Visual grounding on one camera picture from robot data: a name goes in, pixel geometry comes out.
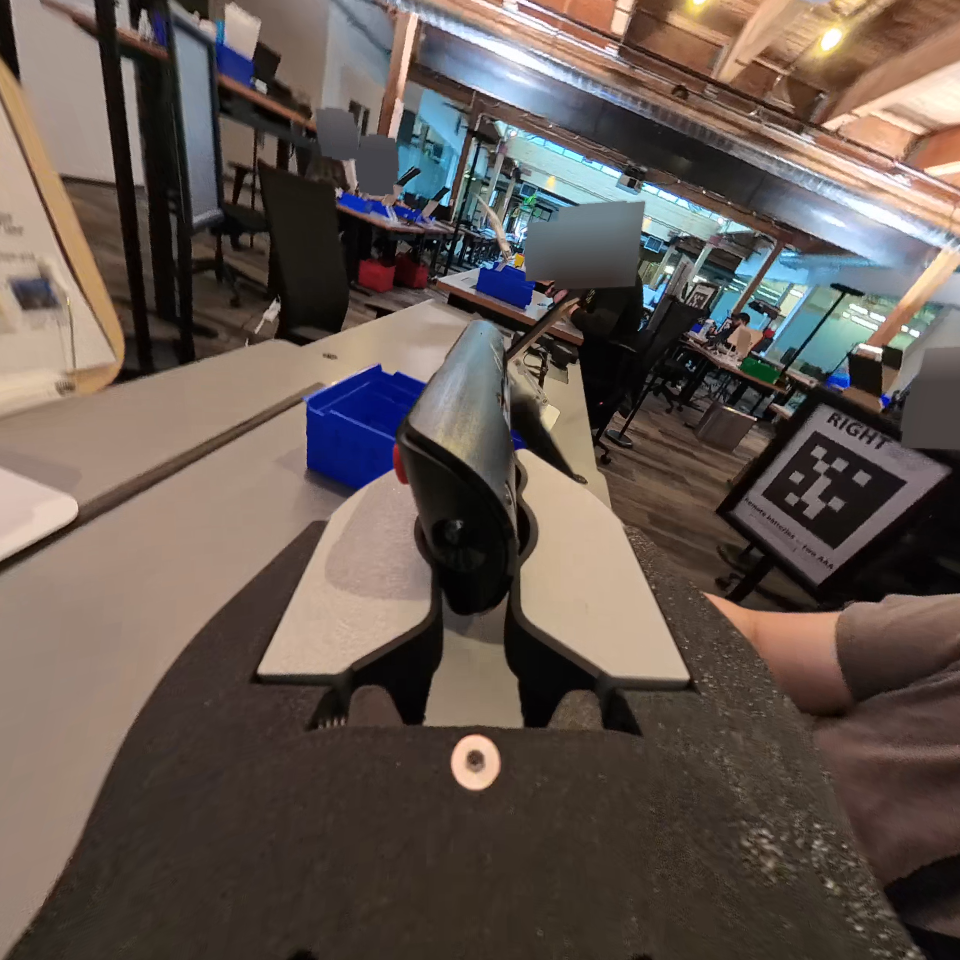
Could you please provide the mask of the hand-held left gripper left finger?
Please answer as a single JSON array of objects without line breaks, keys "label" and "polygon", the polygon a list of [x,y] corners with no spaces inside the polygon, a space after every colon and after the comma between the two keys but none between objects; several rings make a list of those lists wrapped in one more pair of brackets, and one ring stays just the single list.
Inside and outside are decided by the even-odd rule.
[{"label": "hand-held left gripper left finger", "polygon": [[442,596],[409,486],[380,477],[330,516],[257,668],[350,699],[380,687],[421,726],[444,648]]}]

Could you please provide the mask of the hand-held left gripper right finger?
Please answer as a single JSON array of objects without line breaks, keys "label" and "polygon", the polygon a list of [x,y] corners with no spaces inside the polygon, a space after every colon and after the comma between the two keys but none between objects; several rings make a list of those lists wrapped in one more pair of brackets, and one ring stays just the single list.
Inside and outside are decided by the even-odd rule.
[{"label": "hand-held left gripper right finger", "polygon": [[571,692],[604,713],[626,692],[691,686],[689,668],[612,510],[527,450],[516,455],[521,549],[504,651],[527,728],[546,727]]}]

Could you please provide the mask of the black remote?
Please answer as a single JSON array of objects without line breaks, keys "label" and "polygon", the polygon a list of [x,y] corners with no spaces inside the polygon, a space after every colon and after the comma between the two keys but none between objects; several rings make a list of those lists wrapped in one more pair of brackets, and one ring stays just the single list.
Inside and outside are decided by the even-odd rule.
[{"label": "black remote", "polygon": [[395,435],[415,545],[447,606],[465,617],[508,596],[534,542],[505,356],[496,326],[469,321]]}]

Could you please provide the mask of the blue plastic bin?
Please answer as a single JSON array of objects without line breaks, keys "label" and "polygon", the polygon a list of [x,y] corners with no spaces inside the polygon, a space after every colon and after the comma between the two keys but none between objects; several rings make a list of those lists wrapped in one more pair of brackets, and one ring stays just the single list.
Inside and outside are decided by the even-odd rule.
[{"label": "blue plastic bin", "polygon": [[468,498],[510,507],[509,400],[495,358],[448,357],[427,381],[369,366],[307,397],[306,465],[356,489],[400,467],[420,498],[453,498],[463,488]]}]

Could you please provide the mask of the silver trash can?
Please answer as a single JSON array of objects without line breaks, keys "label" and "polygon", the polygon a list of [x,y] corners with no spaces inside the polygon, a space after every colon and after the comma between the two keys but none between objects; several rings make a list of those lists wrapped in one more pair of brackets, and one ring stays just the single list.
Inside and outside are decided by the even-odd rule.
[{"label": "silver trash can", "polygon": [[693,427],[698,442],[715,450],[733,453],[746,439],[759,419],[717,400],[703,412]]}]

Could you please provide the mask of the black office chair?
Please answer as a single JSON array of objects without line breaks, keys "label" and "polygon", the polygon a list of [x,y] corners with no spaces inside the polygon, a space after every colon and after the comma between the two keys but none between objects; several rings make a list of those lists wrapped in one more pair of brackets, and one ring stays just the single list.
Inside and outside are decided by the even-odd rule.
[{"label": "black office chair", "polygon": [[680,338],[702,320],[702,308],[666,294],[650,317],[643,313],[642,290],[592,290],[576,307],[572,323],[582,334],[579,367],[586,414],[600,462],[611,462],[603,437],[619,407]]},{"label": "black office chair", "polygon": [[351,306],[334,187],[258,163],[269,225],[277,335],[304,346],[342,331]]}]

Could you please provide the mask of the black framed marker sign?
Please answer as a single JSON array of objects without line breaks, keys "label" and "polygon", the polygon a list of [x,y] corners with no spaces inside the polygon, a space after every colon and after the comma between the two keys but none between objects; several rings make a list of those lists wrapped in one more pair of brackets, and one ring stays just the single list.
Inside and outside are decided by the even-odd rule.
[{"label": "black framed marker sign", "polygon": [[813,391],[716,509],[758,556],[724,583],[726,599],[772,570],[812,597],[837,594],[944,500],[954,474],[950,457],[903,445],[883,415]]}]

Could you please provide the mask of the blue storage box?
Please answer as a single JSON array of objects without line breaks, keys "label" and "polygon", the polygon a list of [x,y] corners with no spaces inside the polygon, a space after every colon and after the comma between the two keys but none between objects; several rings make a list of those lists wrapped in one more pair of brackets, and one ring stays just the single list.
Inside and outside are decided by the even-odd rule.
[{"label": "blue storage box", "polygon": [[494,268],[480,268],[475,289],[477,294],[526,310],[532,303],[536,282],[526,278],[525,270],[500,264]]},{"label": "blue storage box", "polygon": [[219,75],[249,89],[256,78],[253,60],[219,40],[215,41],[214,51]]}]

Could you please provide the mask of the person's grey shirt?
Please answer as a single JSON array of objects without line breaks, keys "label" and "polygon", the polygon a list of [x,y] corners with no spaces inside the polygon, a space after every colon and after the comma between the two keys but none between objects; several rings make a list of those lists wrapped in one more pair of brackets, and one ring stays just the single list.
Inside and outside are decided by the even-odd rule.
[{"label": "person's grey shirt", "polygon": [[815,737],[861,856],[906,927],[959,935],[959,598],[892,595],[840,613],[853,704]]}]

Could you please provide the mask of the instruction sheet on stand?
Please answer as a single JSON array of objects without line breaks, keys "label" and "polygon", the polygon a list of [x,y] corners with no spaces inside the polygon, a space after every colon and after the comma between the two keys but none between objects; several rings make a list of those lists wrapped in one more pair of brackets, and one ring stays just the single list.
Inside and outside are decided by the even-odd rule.
[{"label": "instruction sheet on stand", "polygon": [[110,486],[114,303],[21,84],[1,67],[2,563],[90,515]]}]

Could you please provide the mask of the black pole stand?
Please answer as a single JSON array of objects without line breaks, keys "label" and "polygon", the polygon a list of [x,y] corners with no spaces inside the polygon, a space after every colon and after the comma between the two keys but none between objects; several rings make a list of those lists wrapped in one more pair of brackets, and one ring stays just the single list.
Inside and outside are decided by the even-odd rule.
[{"label": "black pole stand", "polygon": [[102,87],[126,264],[126,281],[137,370],[139,376],[144,377],[154,373],[155,363],[143,276],[142,251],[139,242],[137,188],[132,163],[114,2],[95,1],[94,18],[97,28]]}]

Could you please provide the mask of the black display panel stand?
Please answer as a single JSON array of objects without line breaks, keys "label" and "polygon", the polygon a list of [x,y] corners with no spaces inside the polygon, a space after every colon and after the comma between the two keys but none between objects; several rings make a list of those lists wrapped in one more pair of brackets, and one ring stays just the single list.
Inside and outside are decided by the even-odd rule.
[{"label": "black display panel stand", "polygon": [[175,295],[181,357],[188,360],[196,337],[218,336],[195,319],[193,255],[194,237],[224,220],[217,62],[214,38],[185,8],[163,2],[161,17],[174,143]]}]

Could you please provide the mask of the wooden background desk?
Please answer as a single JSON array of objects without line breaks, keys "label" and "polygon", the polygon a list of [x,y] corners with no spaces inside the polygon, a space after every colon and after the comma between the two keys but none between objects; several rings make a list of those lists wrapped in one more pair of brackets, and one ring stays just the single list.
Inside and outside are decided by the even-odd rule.
[{"label": "wooden background desk", "polygon": [[[79,7],[71,6],[65,2],[41,1],[40,6],[49,13],[56,14],[66,18],[74,26],[93,40],[100,39],[100,29],[95,14],[88,13]],[[168,59],[167,51],[155,42],[142,39],[133,30],[117,27],[114,30],[115,39],[118,43],[119,51],[122,57],[129,59],[153,59],[158,62],[164,62]],[[222,102],[222,107],[231,105],[234,102],[244,101],[259,111],[264,116],[270,116],[274,121],[280,124],[287,124],[297,135],[315,136],[317,127],[314,121],[306,118],[303,114],[296,112],[279,101],[245,86],[234,78],[218,75],[218,87],[226,95],[226,101]]]}]

